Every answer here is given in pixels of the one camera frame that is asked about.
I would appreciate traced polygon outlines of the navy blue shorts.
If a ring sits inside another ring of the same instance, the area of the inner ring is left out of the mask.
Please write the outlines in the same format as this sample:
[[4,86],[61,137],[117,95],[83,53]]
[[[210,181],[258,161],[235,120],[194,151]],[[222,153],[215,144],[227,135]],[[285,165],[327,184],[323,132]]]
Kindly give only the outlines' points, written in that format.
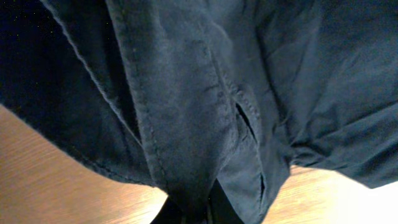
[[260,223],[292,165],[397,181],[397,1],[2,1],[1,104],[156,223]]

